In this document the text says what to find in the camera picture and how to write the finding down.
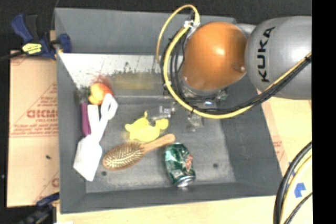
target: yellow cable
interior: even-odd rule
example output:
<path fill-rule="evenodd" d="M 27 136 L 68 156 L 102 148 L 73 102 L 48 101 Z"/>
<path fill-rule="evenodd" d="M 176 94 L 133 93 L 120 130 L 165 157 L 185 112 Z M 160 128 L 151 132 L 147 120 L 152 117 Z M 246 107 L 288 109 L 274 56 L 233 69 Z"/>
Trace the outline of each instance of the yellow cable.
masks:
<path fill-rule="evenodd" d="M 302 64 L 307 58 L 311 56 L 311 52 L 309 52 L 304 58 L 302 58 L 300 61 L 298 61 L 292 68 L 287 70 L 282 76 L 280 76 L 277 80 L 275 80 L 272 84 L 270 84 L 265 91 L 267 91 L 269 88 L 271 88 L 273 85 L 276 85 L 279 83 L 280 80 L 282 80 L 285 76 L 287 76 L 289 73 L 291 73 L 294 69 L 296 69 L 300 64 Z"/>
<path fill-rule="evenodd" d="M 194 23 L 195 24 L 198 24 L 200 23 L 200 18 L 199 18 L 199 13 L 196 9 L 195 6 L 193 5 L 184 5 L 184 6 L 181 6 L 179 7 L 177 10 L 175 10 L 170 16 L 169 18 L 166 20 L 166 22 L 164 23 L 164 25 L 162 26 L 162 29 L 160 31 L 160 34 L 159 34 L 159 38 L 157 39 L 157 43 L 156 43 L 156 61 L 159 63 L 160 60 L 159 60 L 159 53 L 160 53 L 160 43 L 161 43 L 161 39 L 162 39 L 162 35 L 163 35 L 163 32 L 165 31 L 167 25 L 170 23 L 170 21 L 173 19 L 173 17 L 179 13 L 181 10 L 185 9 L 185 8 L 191 8 L 194 12 L 195 12 L 195 18 L 194 18 Z"/>
<path fill-rule="evenodd" d="M 311 162 L 312 162 L 312 154 L 301 164 L 301 166 L 293 176 L 292 180 L 290 181 L 282 203 L 280 223 L 284 223 L 286 221 L 287 217 L 285 217 L 285 215 L 287 214 L 287 203 L 289 201 L 290 194 L 292 194 L 293 189 L 296 187 L 299 176 L 305 172 L 305 170 L 307 169 L 308 165 L 311 164 Z"/>

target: yellow toy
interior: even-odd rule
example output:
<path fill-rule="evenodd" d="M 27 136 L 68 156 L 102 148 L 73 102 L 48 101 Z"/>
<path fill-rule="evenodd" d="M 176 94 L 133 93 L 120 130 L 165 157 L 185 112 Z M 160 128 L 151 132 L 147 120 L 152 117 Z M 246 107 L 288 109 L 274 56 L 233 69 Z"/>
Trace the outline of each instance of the yellow toy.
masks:
<path fill-rule="evenodd" d="M 140 141 L 153 141 L 160 135 L 160 130 L 164 130 L 168 127 L 168 119 L 160 119 L 155 121 L 155 126 L 150 125 L 147 119 L 147 112 L 144 113 L 144 117 L 139 118 L 132 124 L 126 124 L 126 131 L 130 132 L 130 139 Z"/>

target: green can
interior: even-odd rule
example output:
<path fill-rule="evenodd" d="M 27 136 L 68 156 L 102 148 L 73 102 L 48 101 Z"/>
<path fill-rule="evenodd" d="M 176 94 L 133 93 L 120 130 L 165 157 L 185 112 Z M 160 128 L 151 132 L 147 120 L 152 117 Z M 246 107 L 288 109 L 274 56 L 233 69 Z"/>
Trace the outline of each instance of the green can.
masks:
<path fill-rule="evenodd" d="M 196 179 L 193 155 L 181 143 L 168 145 L 164 150 L 167 172 L 177 187 L 185 187 Z"/>

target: purple handle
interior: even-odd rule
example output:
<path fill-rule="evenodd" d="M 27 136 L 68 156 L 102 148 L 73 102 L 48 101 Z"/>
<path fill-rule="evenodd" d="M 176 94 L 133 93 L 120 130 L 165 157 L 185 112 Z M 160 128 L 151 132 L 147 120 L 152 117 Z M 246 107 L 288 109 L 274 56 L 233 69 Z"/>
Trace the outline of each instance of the purple handle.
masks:
<path fill-rule="evenodd" d="M 85 136 L 91 134 L 91 127 L 88 116 L 88 104 L 80 104 L 80 110 L 82 115 L 82 131 Z"/>

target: hairbrush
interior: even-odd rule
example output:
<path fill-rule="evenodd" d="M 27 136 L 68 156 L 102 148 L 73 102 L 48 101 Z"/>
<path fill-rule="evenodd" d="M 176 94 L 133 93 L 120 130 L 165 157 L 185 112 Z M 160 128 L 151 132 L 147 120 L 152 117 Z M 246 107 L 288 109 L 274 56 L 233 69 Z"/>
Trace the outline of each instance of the hairbrush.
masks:
<path fill-rule="evenodd" d="M 103 166 L 109 170 L 119 170 L 136 164 L 149 151 L 171 144 L 175 141 L 174 134 L 166 134 L 146 144 L 126 142 L 108 151 L 103 160 Z"/>

